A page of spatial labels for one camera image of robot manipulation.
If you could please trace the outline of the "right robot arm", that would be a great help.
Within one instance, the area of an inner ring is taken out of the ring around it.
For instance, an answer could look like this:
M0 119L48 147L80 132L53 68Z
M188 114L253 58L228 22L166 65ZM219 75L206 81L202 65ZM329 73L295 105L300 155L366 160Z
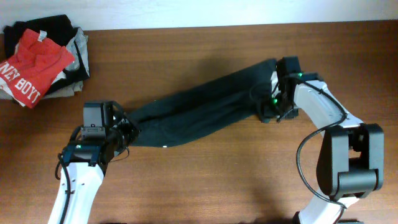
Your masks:
M263 118L293 118L302 110L316 130L297 148L298 174L313 194L292 223L343 223L347 209L379 190L384 183L384 131L352 115L316 72L304 72L297 57L284 57L271 67L270 97L260 104ZM301 166L304 145L316 135L323 141L316 176L318 189L306 180Z

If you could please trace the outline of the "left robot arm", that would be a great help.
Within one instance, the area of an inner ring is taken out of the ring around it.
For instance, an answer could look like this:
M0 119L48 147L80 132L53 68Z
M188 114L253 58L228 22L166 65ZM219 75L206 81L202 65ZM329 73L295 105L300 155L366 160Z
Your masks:
M83 124L57 155L55 178L60 185L48 222L87 223L109 163L128 151L139 133L119 103L86 102Z

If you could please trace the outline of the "dark green Nike t-shirt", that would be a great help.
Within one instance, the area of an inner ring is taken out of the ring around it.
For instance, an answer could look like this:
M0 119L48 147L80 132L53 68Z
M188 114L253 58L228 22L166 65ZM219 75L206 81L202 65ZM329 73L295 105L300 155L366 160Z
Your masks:
M276 62L265 60L136 109L129 114L140 129L133 146L179 146L255 114L268 123L277 116L271 108Z

